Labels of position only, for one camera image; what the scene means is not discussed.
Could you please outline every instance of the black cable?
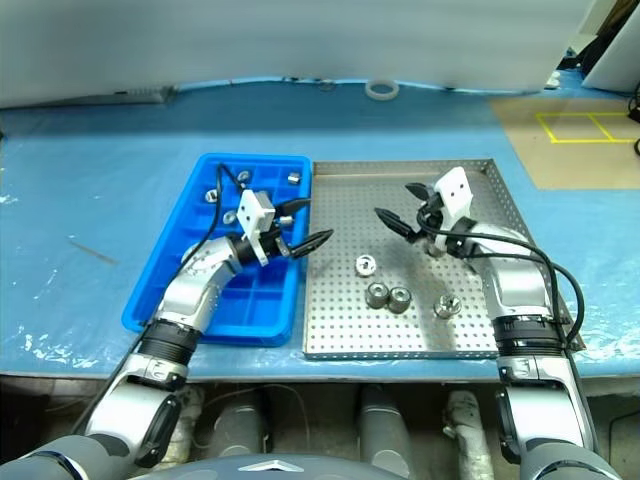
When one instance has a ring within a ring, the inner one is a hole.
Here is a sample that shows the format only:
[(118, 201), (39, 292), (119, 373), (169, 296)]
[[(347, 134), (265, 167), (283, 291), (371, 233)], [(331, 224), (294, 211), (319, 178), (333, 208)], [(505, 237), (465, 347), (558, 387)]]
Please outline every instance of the black cable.
[(635, 410), (631, 413), (625, 413), (624, 415), (618, 415), (617, 417), (614, 417), (611, 419), (611, 421), (609, 422), (609, 432), (608, 432), (608, 438), (609, 438), (609, 465), (611, 465), (611, 450), (613, 450), (613, 425), (618, 421), (618, 420), (624, 420), (625, 418), (629, 418), (629, 417), (634, 417), (636, 415), (640, 415), (640, 410)]
[(540, 257), (541, 262), (545, 265), (547, 272), (549, 272), (549, 283), (551, 284), (551, 308), (552, 308), (552, 316), (556, 325), (556, 330), (558, 332), (558, 336), (560, 340), (564, 343), (563, 351), (565, 356), (569, 361), (569, 366), (571, 368), (572, 375), (574, 377), (574, 382), (576, 384), (576, 390), (578, 391), (578, 396), (580, 397), (580, 401), (582, 402), (583, 408), (585, 410), (585, 414), (587, 416), (587, 422), (589, 424), (589, 429), (591, 430), (591, 437), (593, 438), (593, 451), (600, 454), (600, 446), (598, 444), (598, 439), (596, 437), (596, 429), (595, 423), (593, 422), (593, 417), (591, 415), (591, 409), (589, 408), (589, 403), (587, 402), (587, 396), (584, 393), (584, 389), (582, 387), (582, 380), (578, 373), (578, 368), (576, 367), (575, 361), (573, 360), (573, 355), (571, 353), (571, 349), (568, 348), (567, 345), (567, 337), (564, 333), (564, 328), (562, 327), (562, 322), (560, 318), (560, 307), (559, 307), (559, 293), (558, 293), (558, 278), (556, 277), (555, 269), (553, 267), (553, 262), (549, 259), (546, 253), (542, 251), (540, 248), (531, 245), (530, 243), (517, 240), (515, 238), (504, 237), (502, 235), (491, 235), (488, 233), (466, 233), (466, 232), (453, 232), (450, 230), (438, 230), (427, 225), (425, 219), (418, 216), (417, 218), (418, 225), (424, 231), (432, 234), (432, 235), (444, 235), (447, 237), (453, 238), (480, 238), (484, 240), (493, 240), (497, 242), (505, 242), (510, 243), (512, 245), (518, 245), (519, 247), (526, 248), (536, 255)]
[[(518, 260), (530, 260), (532, 262), (543, 263), (543, 261), (539, 258), (531, 257), (529, 255), (519, 255), (515, 253), (513, 254), (511, 253), (477, 253), (477, 254), (468, 255), (465, 258), (489, 258), (489, 257), (513, 258)], [(578, 391), (578, 396), (580, 397), (580, 401), (582, 402), (582, 405), (585, 410), (585, 414), (587, 416), (587, 423), (589, 424), (589, 429), (591, 430), (591, 436), (593, 438), (593, 451), (598, 455), (600, 455), (600, 444), (598, 442), (598, 437), (596, 436), (595, 422), (593, 421), (593, 416), (591, 414), (591, 408), (589, 407), (587, 396), (584, 393), (582, 379), (580, 377), (580, 373), (578, 372), (578, 367), (576, 365), (576, 362), (573, 358), (573, 354), (570, 349), (570, 345), (575, 339), (575, 337), (578, 335), (578, 332), (580, 331), (580, 327), (582, 327), (582, 323), (584, 320), (584, 295), (582, 294), (582, 289), (580, 288), (578, 281), (575, 279), (573, 275), (571, 275), (571, 273), (566, 268), (556, 263), (552, 263), (552, 265), (554, 270), (559, 271), (569, 281), (576, 295), (576, 304), (577, 304), (578, 312), (576, 313), (576, 319), (573, 323), (573, 326), (571, 327), (569, 334), (565, 337), (564, 329), (561, 324), (556, 324), (556, 329), (558, 331), (558, 335), (560, 336), (560, 340), (563, 341), (565, 345), (564, 354), (567, 357), (567, 360), (569, 361), (569, 367), (571, 368), (571, 374), (573, 375), (573, 378), (574, 378), (576, 390)]]
[[(191, 252), (189, 252), (189, 254), (180, 262), (180, 266), (176, 269), (175, 273), (172, 275), (172, 277), (169, 279), (169, 281), (167, 282), (167, 285), (169, 285), (182, 271), (182, 269), (185, 267), (185, 265), (187, 265), (187, 263), (189, 263), (189, 261), (193, 258), (193, 256), (198, 253), (198, 250), (200, 250), (200, 248), (202, 248), (202, 245), (204, 245), (204, 243), (209, 239), (209, 237), (213, 234), (213, 232), (216, 229), (216, 226), (218, 225), (218, 220), (220, 218), (220, 203), (222, 202), (222, 172), (225, 172), (229, 178), (231, 179), (231, 181), (233, 182), (233, 184), (236, 186), (236, 188), (238, 189), (238, 191), (242, 191), (244, 190), (243, 185), (238, 181), (238, 179), (233, 175), (233, 173), (231, 172), (231, 170), (229, 170), (229, 167), (227, 167), (224, 163), (219, 163), (218, 167), (216, 169), (216, 210), (214, 212), (213, 215), (213, 219), (211, 221), (211, 225), (209, 226), (209, 229), (207, 230), (207, 232), (204, 234), (204, 236), (200, 239), (200, 241), (197, 243), (197, 245), (191, 250)], [(153, 317), (156, 314), (156, 311), (158, 310), (158, 307), (160, 306), (160, 301), (158, 302), (158, 305), (156, 305), (156, 307), (153, 310), (153, 314), (151, 316), (151, 319), (153, 319)], [(107, 392), (107, 390), (109, 389), (109, 387), (111, 386), (111, 384), (113, 383), (113, 381), (115, 380), (116, 376), (118, 375), (118, 373), (120, 372), (120, 370), (122, 369), (122, 367), (124, 366), (124, 363), (126, 362), (127, 358), (129, 357), (129, 355), (131, 355), (134, 350), (138, 347), (138, 345), (140, 344), (140, 341), (142, 340), (142, 338), (145, 336), (145, 334), (147, 333), (147, 330), (149, 329), (149, 327), (151, 326), (152, 322), (151, 321), (146, 321), (144, 324), (144, 328), (142, 329), (142, 331), (136, 336), (136, 338), (133, 340), (133, 342), (131, 343), (131, 345), (129, 346), (128, 350), (126, 351), (126, 353), (122, 356), (122, 358), (120, 359), (120, 362), (118, 363), (118, 365), (116, 366), (116, 368), (112, 371), (111, 375), (109, 376), (109, 378), (107, 379), (107, 381), (104, 383), (104, 385), (102, 386), (102, 388), (100, 388), (100, 390), (98, 391), (98, 393), (93, 397), (93, 399), (91, 400), (91, 402), (87, 405), (87, 407), (82, 411), (82, 413), (80, 414), (80, 416), (78, 417), (78, 419), (76, 420), (76, 422), (73, 424), (73, 427), (71, 427), (71, 435), (75, 435), (80, 431), (80, 427), (83, 426), (83, 424), (85, 423), (85, 421), (87, 420), (87, 417), (89, 416), (89, 414), (91, 412), (93, 412), (95, 406), (98, 404), (98, 402), (102, 399), (102, 397), (104, 396), (104, 394)]]
[[(529, 255), (519, 255), (517, 253), (476, 253), (473, 255), (468, 255), (465, 258), (512, 258), (516, 260), (530, 260), (536, 263), (543, 263), (542, 260), (539, 258), (532, 257)], [(580, 332), (580, 328), (582, 327), (582, 324), (584, 322), (584, 295), (582, 294), (582, 289), (580, 288), (580, 284), (578, 283), (576, 278), (573, 275), (571, 275), (571, 273), (566, 268), (564, 268), (561, 265), (558, 265), (557, 263), (553, 264), (553, 268), (558, 272), (560, 272), (562, 276), (569, 281), (576, 296), (576, 305), (577, 305), (576, 319), (573, 323), (573, 326), (571, 327), (571, 330), (569, 330), (569, 333), (567, 334), (567, 345), (571, 345), (573, 340), (575, 340), (576, 336)]]
[(541, 249), (539, 249), (534, 245), (531, 245), (528, 242), (518, 240), (515, 238), (504, 237), (502, 235), (491, 235), (488, 233), (453, 232), (451, 230), (438, 230), (437, 228), (433, 228), (430, 225), (428, 225), (426, 221), (422, 219), (420, 216), (418, 216), (417, 221), (418, 221), (418, 225), (420, 226), (420, 228), (422, 228), (422, 230), (432, 235), (444, 235), (444, 236), (453, 237), (453, 238), (481, 238), (484, 240), (494, 240), (497, 242), (505, 242), (505, 243), (510, 243), (512, 245), (518, 245), (519, 247), (523, 247), (534, 252), (536, 255), (540, 257), (540, 260), (542, 261), (542, 263), (544, 263), (547, 269), (547, 272), (549, 273), (549, 282), (551, 283), (551, 310), (552, 310), (551, 313), (556, 324), (558, 325), (560, 324), (561, 318), (560, 318), (560, 307), (559, 307), (560, 301), (559, 301), (559, 294), (558, 294), (558, 279), (556, 278), (555, 270), (553, 269), (553, 262), (551, 262), (547, 254), (544, 253)]

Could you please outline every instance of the yellow tape marking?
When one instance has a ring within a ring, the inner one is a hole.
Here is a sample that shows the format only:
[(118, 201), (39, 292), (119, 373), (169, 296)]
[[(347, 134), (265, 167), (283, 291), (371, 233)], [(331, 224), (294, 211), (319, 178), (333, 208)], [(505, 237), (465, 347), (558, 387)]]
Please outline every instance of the yellow tape marking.
[[(635, 139), (633, 138), (616, 138), (611, 135), (611, 132), (607, 130), (602, 123), (598, 120), (597, 117), (624, 117), (627, 114), (624, 112), (538, 112), (535, 114), (538, 123), (545, 131), (545, 133), (549, 136), (551, 143), (633, 143)], [(551, 131), (551, 127), (544, 120), (544, 117), (587, 117), (589, 118), (593, 124), (598, 127), (598, 129), (603, 133), (603, 135), (607, 138), (564, 138), (558, 139), (553, 132)]]

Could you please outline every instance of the cable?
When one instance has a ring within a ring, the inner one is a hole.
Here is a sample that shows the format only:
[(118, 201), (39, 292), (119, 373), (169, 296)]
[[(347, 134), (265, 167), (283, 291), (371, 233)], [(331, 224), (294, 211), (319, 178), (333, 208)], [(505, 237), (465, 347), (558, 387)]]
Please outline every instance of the cable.
[[(304, 421), (305, 436), (307, 440), (307, 450), (311, 451), (311, 428), (309, 427), (309, 417), (307, 415), (307, 408), (305, 407), (304, 400), (302, 399), (302, 396), (300, 395), (300, 393), (295, 388), (290, 387), (288, 385), (282, 385), (281, 383), (267, 383), (266, 385), (260, 385), (259, 387), (251, 387), (251, 388), (245, 388), (243, 390), (237, 390), (235, 392), (223, 393), (222, 395), (218, 395), (217, 397), (214, 397), (208, 402), (206, 402), (202, 406), (202, 410), (210, 407), (211, 405), (219, 402), (220, 400), (224, 400), (225, 398), (231, 398), (238, 395), (242, 395), (244, 393), (255, 392), (256, 390), (261, 390), (263, 388), (282, 388), (295, 395), (296, 400), (298, 401), (298, 406), (300, 407), (300, 413), (302, 414), (302, 419)], [(195, 438), (192, 439), (192, 443), (194, 446), (200, 449), (209, 448), (210, 446), (210, 444), (202, 445), (198, 443), (195, 440)]]
[[(214, 212), (213, 219), (211, 221), (211, 225), (209, 226), (209, 229), (204, 234), (204, 236), (200, 239), (200, 241), (196, 244), (196, 246), (191, 250), (191, 252), (189, 252), (189, 254), (180, 262), (180, 266), (176, 269), (175, 273), (169, 279), (169, 281), (167, 282), (167, 285), (170, 284), (173, 280), (175, 280), (175, 278), (180, 274), (180, 272), (185, 267), (185, 265), (187, 265), (189, 263), (189, 261), (193, 258), (193, 256), (196, 253), (198, 253), (198, 250), (200, 250), (200, 248), (202, 248), (202, 245), (204, 245), (204, 243), (209, 239), (209, 237), (215, 231), (216, 226), (218, 225), (218, 219), (220, 217), (220, 210), (221, 210), (220, 203), (222, 202), (222, 172), (225, 172), (229, 176), (229, 178), (231, 179), (231, 181), (233, 182), (233, 184), (236, 186), (236, 188), (239, 191), (244, 190), (244, 187), (242, 186), (242, 184), (240, 182), (238, 182), (238, 179), (233, 175), (233, 173), (231, 173), (231, 170), (229, 170), (229, 167), (227, 167), (224, 163), (219, 163), (218, 167), (216, 168), (216, 194), (217, 194), (216, 198), (218, 200), (216, 202), (216, 207), (215, 207), (216, 210)], [(140, 344), (140, 341), (145, 336), (145, 334), (149, 330), (149, 327), (153, 323), (151, 320), (153, 320), (153, 318), (155, 317), (155, 314), (156, 314), (156, 312), (158, 310), (158, 307), (160, 306), (160, 302), (161, 301), (162, 300), (158, 301), (158, 304), (156, 305), (156, 307), (153, 310), (153, 314), (151, 315), (151, 318), (149, 320), (147, 320), (147, 322), (145, 322), (144, 328), (136, 336), (136, 338), (133, 340), (133, 342), (129, 346), (128, 350), (122, 356), (122, 358), (120, 359), (120, 362), (118, 363), (116, 368), (113, 369), (111, 375), (109, 376), (109, 378), (107, 379), (105, 384), (102, 386), (100, 391), (96, 394), (95, 397), (93, 397), (93, 399), (91, 400), (89, 405), (87, 405), (87, 407), (80, 414), (80, 417), (78, 417), (76, 422), (73, 424), (73, 427), (71, 427), (71, 435), (75, 435), (80, 431), (80, 427), (84, 424), (84, 422), (87, 420), (87, 417), (89, 416), (89, 414), (93, 411), (95, 406), (102, 399), (104, 394), (107, 392), (107, 390), (109, 389), (109, 387), (111, 386), (113, 381), (116, 379), (116, 376), (118, 375), (120, 370), (122, 370), (122, 367), (124, 366), (124, 363), (127, 361), (127, 358), (129, 357), (129, 355), (131, 355), (134, 352), (134, 350), (138, 347), (138, 345)]]
[(617, 417), (614, 417), (611, 419), (611, 421), (609, 422), (609, 432), (608, 432), (608, 438), (609, 438), (609, 456), (608, 456), (608, 461), (609, 461), (609, 465), (611, 465), (611, 450), (613, 450), (613, 425), (618, 421), (618, 420), (624, 420), (625, 418), (629, 418), (629, 417), (634, 417), (636, 415), (640, 415), (640, 410), (635, 410), (631, 413), (625, 413), (624, 415), (619, 415)]
[(595, 423), (593, 421), (593, 416), (591, 415), (591, 409), (589, 408), (589, 403), (587, 402), (587, 397), (584, 393), (584, 388), (582, 387), (582, 379), (580, 378), (580, 375), (578, 373), (578, 368), (576, 367), (575, 361), (573, 360), (571, 349), (568, 348), (567, 337), (564, 333), (564, 328), (562, 327), (562, 323), (561, 323), (558, 278), (556, 277), (554, 264), (549, 259), (547, 254), (544, 253), (544, 251), (542, 251), (540, 248), (535, 247), (530, 243), (517, 240), (515, 238), (504, 237), (502, 235), (491, 235), (487, 233), (465, 233), (465, 232), (453, 232), (450, 230), (438, 230), (436, 228), (433, 228), (427, 225), (426, 221), (420, 215), (418, 215), (417, 221), (420, 228), (422, 228), (424, 231), (428, 233), (431, 233), (432, 235), (444, 235), (444, 236), (453, 237), (453, 238), (481, 238), (485, 240), (494, 240), (497, 242), (511, 243), (513, 245), (518, 245), (520, 247), (531, 250), (532, 252), (534, 252), (540, 257), (540, 261), (544, 263), (547, 269), (547, 272), (549, 273), (549, 283), (551, 284), (551, 308), (552, 308), (552, 316), (556, 325), (556, 331), (558, 332), (558, 336), (560, 337), (560, 340), (563, 342), (562, 349), (569, 361), (569, 366), (571, 368), (571, 372), (574, 377), (576, 390), (578, 391), (580, 402), (582, 403), (582, 406), (585, 411), (585, 415), (587, 417), (587, 423), (589, 424), (588, 426), (589, 426), (589, 429), (591, 430), (591, 437), (593, 439), (593, 451), (599, 455), (600, 446), (598, 444), (598, 438), (596, 436)]
[(556, 275), (555, 275), (553, 263), (551, 262), (547, 254), (544, 253), (541, 249), (539, 249), (534, 245), (531, 245), (530, 243), (524, 242), (522, 240), (518, 240), (510, 237), (504, 237), (502, 235), (491, 235), (488, 233), (453, 232), (451, 230), (438, 230), (437, 228), (433, 228), (430, 225), (427, 225), (426, 221), (423, 218), (421, 218), (420, 215), (418, 215), (417, 221), (418, 221), (418, 225), (420, 226), (420, 228), (422, 228), (422, 230), (432, 235), (444, 235), (444, 236), (449, 236), (454, 238), (456, 237), (457, 238), (482, 238), (485, 240), (494, 240), (497, 242), (511, 243), (513, 245), (518, 245), (519, 247), (523, 247), (528, 250), (531, 250), (532, 252), (537, 254), (540, 257), (541, 261), (544, 263), (547, 269), (547, 272), (549, 273), (549, 282), (551, 283), (551, 313), (553, 315), (553, 319), (556, 322), (556, 324), (558, 325), (560, 324), (561, 319), (560, 319), (560, 307), (559, 307), (560, 301), (559, 301), (559, 294), (558, 294), (558, 279), (556, 278)]
[[(513, 258), (516, 260), (530, 260), (536, 263), (543, 263), (539, 258), (531, 257), (528, 255), (519, 255), (516, 253), (476, 253), (473, 255), (467, 255), (465, 258)], [(573, 340), (580, 332), (580, 328), (582, 327), (582, 324), (584, 322), (584, 295), (582, 294), (580, 284), (566, 268), (558, 265), (557, 263), (553, 264), (553, 268), (554, 270), (560, 272), (562, 276), (569, 281), (576, 296), (576, 319), (573, 323), (573, 326), (571, 327), (571, 330), (569, 330), (569, 333), (567, 334), (567, 345), (571, 345)]]

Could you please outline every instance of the white tape roll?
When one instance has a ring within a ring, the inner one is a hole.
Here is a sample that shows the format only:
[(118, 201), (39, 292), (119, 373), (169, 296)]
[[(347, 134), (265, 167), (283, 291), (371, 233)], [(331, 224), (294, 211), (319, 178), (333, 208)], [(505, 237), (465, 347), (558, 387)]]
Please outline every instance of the white tape roll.
[[(391, 90), (385, 93), (376, 92), (374, 88), (378, 86), (387, 87)], [(367, 94), (367, 97), (380, 102), (393, 100), (398, 96), (399, 90), (398, 84), (393, 80), (369, 80), (364, 86), (364, 93)]]

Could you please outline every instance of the metal nut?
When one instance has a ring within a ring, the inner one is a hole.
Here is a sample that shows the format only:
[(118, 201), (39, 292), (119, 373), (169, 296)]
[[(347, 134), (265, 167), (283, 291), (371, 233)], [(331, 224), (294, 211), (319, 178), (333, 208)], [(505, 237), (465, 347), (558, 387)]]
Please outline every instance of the metal nut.
[(382, 308), (389, 299), (389, 289), (384, 283), (374, 282), (365, 290), (364, 298), (371, 308)]
[(224, 223), (225, 225), (231, 225), (233, 222), (236, 221), (236, 218), (237, 218), (236, 211), (229, 210), (228, 212), (225, 212), (225, 214), (222, 216), (222, 223)]
[(290, 227), (293, 225), (293, 217), (291, 215), (285, 215), (284, 217), (280, 217), (278, 219), (278, 224), (281, 227)]
[(440, 318), (451, 318), (462, 309), (462, 302), (455, 295), (441, 295), (433, 304), (433, 311)]
[(204, 194), (204, 201), (207, 203), (216, 203), (218, 201), (218, 191), (215, 188), (207, 191), (207, 193)]
[(238, 176), (236, 177), (236, 180), (238, 180), (240, 183), (246, 183), (249, 181), (250, 178), (251, 178), (251, 173), (249, 172), (249, 170), (243, 170), (238, 174)]
[(404, 287), (394, 287), (389, 292), (389, 311), (402, 313), (411, 304), (411, 292)]
[(291, 172), (287, 176), (287, 181), (290, 185), (299, 185), (300, 184), (300, 174), (298, 172)]
[(370, 277), (376, 271), (376, 259), (371, 255), (360, 255), (356, 258), (356, 273), (360, 277)]

